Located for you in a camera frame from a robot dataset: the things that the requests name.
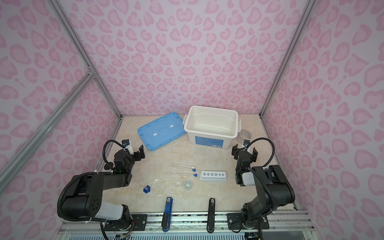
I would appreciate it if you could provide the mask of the cork stoppered test tube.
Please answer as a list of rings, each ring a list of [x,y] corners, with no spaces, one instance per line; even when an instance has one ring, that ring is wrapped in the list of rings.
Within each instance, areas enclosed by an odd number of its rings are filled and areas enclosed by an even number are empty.
[[[183,169],[183,170],[190,170],[190,171],[193,171],[193,172],[196,171],[195,167],[186,166],[186,165],[180,165],[180,164],[174,164],[174,163],[171,164],[171,167],[172,168],[177,168],[177,169]]]

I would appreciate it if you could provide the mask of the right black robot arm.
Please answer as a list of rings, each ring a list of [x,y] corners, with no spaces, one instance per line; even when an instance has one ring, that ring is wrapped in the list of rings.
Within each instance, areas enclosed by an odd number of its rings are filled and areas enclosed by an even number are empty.
[[[241,187],[255,186],[256,197],[243,205],[241,226],[253,229],[267,221],[267,215],[279,207],[292,204],[295,192],[279,165],[251,167],[257,160],[257,151],[252,153],[245,148],[232,148],[232,156],[237,161],[235,168],[236,184]]]

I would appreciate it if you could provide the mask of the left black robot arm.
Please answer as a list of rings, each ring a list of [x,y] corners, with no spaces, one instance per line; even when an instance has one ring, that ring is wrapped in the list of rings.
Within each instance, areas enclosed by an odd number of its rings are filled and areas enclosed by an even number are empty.
[[[58,216],[71,222],[94,221],[128,228],[133,221],[129,208],[104,201],[103,191],[127,187],[132,180],[135,163],[145,157],[144,146],[133,154],[122,149],[115,154],[115,165],[110,172],[74,176],[58,198]]]

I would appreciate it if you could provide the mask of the blue capped test tube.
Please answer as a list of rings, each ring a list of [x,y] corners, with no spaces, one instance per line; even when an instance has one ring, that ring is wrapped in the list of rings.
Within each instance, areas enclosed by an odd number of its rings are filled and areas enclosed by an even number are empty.
[[[172,176],[190,176],[190,177],[197,177],[198,174],[190,174],[190,173],[171,173]]]

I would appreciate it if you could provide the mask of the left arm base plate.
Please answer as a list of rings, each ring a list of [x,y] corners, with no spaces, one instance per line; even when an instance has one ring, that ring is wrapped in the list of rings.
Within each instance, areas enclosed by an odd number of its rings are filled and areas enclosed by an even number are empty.
[[[144,231],[147,225],[148,215],[133,214],[127,219],[107,221],[104,230],[106,232],[130,232]]]

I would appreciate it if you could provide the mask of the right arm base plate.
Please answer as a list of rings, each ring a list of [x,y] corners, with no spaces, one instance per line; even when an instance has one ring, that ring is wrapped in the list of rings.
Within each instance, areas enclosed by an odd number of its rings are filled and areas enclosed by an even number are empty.
[[[226,214],[228,228],[234,232],[246,230],[269,230],[270,225],[267,217],[248,218],[241,213]]]

